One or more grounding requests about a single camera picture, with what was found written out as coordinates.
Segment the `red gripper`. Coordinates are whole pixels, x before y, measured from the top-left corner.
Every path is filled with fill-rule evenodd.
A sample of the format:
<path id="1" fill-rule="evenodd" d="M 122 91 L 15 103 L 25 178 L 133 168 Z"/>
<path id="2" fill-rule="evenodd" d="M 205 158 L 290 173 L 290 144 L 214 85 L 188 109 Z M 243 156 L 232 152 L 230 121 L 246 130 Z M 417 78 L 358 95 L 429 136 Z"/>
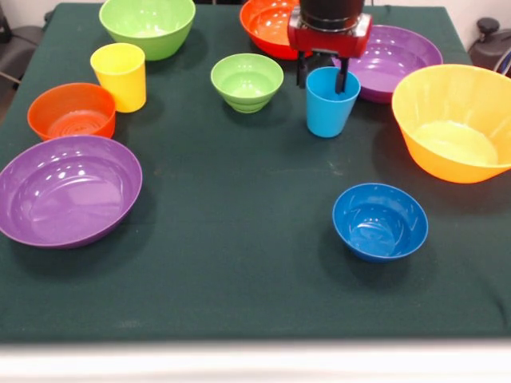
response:
<path id="1" fill-rule="evenodd" d="M 300 7 L 295 6 L 287 24 L 287 36 L 290 47 L 298 52 L 296 84 L 306 86 L 314 54 L 320 52 L 334 54 L 334 66 L 339 72 L 335 80 L 335 92 L 346 92 L 349 74 L 349 58 L 361 57 L 369 40 L 373 18 L 369 14 L 360 14 L 354 26 L 347 30 L 315 30 L 308 26 L 300 14 Z"/>

